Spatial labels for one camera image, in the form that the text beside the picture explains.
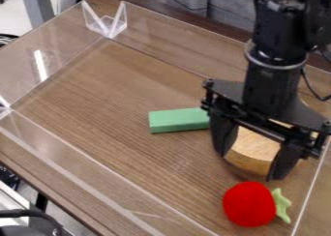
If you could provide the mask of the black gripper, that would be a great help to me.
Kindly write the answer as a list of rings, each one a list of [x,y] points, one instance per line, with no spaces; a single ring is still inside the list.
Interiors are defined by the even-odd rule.
[[[239,121],[279,120],[320,132],[315,145],[324,144],[331,135],[331,124],[299,98],[303,71],[274,71],[250,67],[246,80],[208,79],[203,83],[206,97],[202,108],[210,117],[212,144],[224,157],[238,138]],[[306,157],[306,146],[286,140],[272,159],[267,181],[283,180]]]

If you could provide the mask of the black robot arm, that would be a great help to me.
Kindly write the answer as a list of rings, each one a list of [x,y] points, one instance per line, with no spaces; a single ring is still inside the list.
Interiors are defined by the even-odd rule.
[[[331,0],[254,0],[256,20],[242,82],[208,79],[202,108],[212,143],[226,155],[246,128],[280,142],[268,180],[283,179],[300,159],[318,158],[331,121],[299,97],[308,55],[331,44]]]

